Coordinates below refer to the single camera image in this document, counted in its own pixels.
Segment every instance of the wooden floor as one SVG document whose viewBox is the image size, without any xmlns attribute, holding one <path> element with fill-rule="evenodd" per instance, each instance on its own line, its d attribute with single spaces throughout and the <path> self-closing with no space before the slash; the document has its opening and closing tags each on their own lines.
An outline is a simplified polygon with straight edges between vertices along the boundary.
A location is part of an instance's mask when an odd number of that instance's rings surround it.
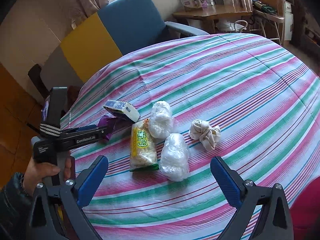
<svg viewBox="0 0 320 240">
<path fill-rule="evenodd" d="M 30 140 L 39 128 L 41 106 L 0 63 L 0 188 L 16 171 L 25 172 L 32 155 Z"/>
<path fill-rule="evenodd" d="M 316 73 L 316 75 L 320 76 L 320 62 L 317 58 L 306 54 L 301 49 L 293 46 L 290 43 L 285 44 L 283 47 L 300 59 L 304 64 L 306 64 L 314 73 Z"/>
</svg>

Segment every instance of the red object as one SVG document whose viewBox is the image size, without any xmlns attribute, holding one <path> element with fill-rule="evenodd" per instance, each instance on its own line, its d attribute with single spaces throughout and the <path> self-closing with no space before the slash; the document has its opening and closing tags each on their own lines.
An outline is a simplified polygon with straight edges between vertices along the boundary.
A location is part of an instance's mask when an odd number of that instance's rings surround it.
<svg viewBox="0 0 320 240">
<path fill-rule="evenodd" d="M 73 156 L 69 157 L 71 160 L 71 177 L 70 179 L 76 179 L 76 159 Z"/>
<path fill-rule="evenodd" d="M 320 177 L 313 180 L 290 208 L 294 240 L 303 240 L 320 216 Z"/>
</svg>

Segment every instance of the small bottle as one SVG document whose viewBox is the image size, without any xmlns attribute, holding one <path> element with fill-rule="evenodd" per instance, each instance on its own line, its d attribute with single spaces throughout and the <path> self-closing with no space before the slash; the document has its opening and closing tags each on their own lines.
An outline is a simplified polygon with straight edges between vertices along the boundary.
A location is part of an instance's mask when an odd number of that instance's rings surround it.
<svg viewBox="0 0 320 240">
<path fill-rule="evenodd" d="M 206 0 L 207 1 L 207 5 L 214 5 L 213 0 Z"/>
<path fill-rule="evenodd" d="M 202 8 L 207 7 L 207 0 L 200 0 Z"/>
</svg>

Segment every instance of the plastic-wrapped food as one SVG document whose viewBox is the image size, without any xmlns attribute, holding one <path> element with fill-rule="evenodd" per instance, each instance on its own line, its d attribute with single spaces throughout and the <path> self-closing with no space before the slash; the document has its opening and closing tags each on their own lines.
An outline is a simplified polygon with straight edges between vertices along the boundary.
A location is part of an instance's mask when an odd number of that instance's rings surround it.
<svg viewBox="0 0 320 240">
<path fill-rule="evenodd" d="M 189 173 L 189 146 L 179 133 L 172 133 L 164 142 L 159 169 L 172 181 L 183 181 Z"/>
<path fill-rule="evenodd" d="M 159 139 L 166 139 L 173 132 L 172 111 L 166 101 L 158 101 L 153 105 L 149 131 L 152 137 Z"/>
<path fill-rule="evenodd" d="M 132 125 L 130 171 L 159 169 L 156 145 L 150 135 L 148 125 L 149 119 Z"/>
</svg>

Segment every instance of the wooden desk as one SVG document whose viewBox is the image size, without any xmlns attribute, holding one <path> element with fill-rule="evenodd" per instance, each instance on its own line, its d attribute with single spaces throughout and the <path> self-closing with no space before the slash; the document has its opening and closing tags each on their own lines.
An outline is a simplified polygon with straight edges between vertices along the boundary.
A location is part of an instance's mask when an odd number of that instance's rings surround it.
<svg viewBox="0 0 320 240">
<path fill-rule="evenodd" d="M 196 9 L 190 11 L 175 12 L 172 16 L 181 24 L 189 25 L 187 19 L 202 21 L 203 28 L 210 34 L 215 34 L 215 27 L 213 20 L 221 18 L 241 17 L 251 15 L 241 7 L 234 7 L 231 5 L 211 5 L 203 9 Z"/>
</svg>

